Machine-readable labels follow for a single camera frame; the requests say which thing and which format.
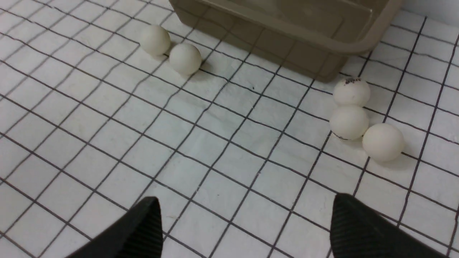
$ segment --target white wall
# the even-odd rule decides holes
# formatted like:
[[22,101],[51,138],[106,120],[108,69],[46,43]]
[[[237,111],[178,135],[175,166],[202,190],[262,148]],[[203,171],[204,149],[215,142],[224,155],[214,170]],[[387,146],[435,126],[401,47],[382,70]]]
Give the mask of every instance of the white wall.
[[404,9],[459,27],[459,0],[405,0]]

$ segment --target bin rim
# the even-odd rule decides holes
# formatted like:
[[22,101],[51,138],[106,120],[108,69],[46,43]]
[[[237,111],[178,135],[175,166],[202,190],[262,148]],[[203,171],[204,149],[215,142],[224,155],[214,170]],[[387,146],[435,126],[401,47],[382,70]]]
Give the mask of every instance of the bin rim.
[[402,0],[389,0],[363,38],[355,42],[345,43],[329,38],[315,31],[311,31],[309,29],[290,24],[258,11],[251,10],[247,7],[240,6],[229,0],[199,1],[221,9],[225,12],[229,12],[240,18],[248,19],[251,22],[259,24],[263,27],[280,32],[282,34],[287,34],[288,36],[301,42],[314,45],[321,49],[325,49],[340,55],[357,55],[372,50],[378,44],[387,27],[390,25],[392,19],[398,13],[403,4]]

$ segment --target tan plastic bin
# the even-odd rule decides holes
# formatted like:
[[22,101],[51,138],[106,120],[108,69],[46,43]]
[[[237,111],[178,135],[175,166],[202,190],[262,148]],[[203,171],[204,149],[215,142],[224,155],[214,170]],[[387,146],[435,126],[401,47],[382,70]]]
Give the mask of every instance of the tan plastic bin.
[[170,0],[181,22],[320,81],[372,50],[403,0]]

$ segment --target ping pong ball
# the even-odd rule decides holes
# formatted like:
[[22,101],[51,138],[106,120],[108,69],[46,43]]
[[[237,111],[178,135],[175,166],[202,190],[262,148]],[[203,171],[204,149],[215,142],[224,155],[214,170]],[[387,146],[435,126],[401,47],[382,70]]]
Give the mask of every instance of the ping pong ball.
[[342,140],[355,140],[364,135],[369,119],[359,106],[341,106],[334,110],[330,118],[331,131]]
[[338,105],[363,107],[370,99],[370,87],[360,78],[342,79],[335,86],[333,99]]
[[402,132],[395,126],[378,123],[367,130],[362,144],[370,158],[377,162],[386,162],[400,155],[405,147],[405,140]]
[[160,56],[169,49],[171,37],[163,27],[151,25],[143,30],[139,42],[145,52],[151,56]]
[[182,75],[191,75],[201,67],[201,53],[190,44],[182,43],[176,45],[169,55],[171,67]]

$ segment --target white grid paper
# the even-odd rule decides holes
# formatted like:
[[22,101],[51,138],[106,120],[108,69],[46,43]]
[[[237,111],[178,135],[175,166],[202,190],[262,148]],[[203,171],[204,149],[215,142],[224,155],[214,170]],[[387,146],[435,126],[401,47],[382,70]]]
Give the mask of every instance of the white grid paper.
[[[149,23],[196,45],[201,70],[184,79],[146,56],[136,37]],[[154,195],[164,257],[331,257],[333,196],[348,192],[459,256],[458,29],[402,11],[344,67],[370,83],[371,122],[408,142],[381,166],[330,135],[334,83],[196,27],[223,33],[181,25],[165,0],[1,3],[2,255],[63,257]]]

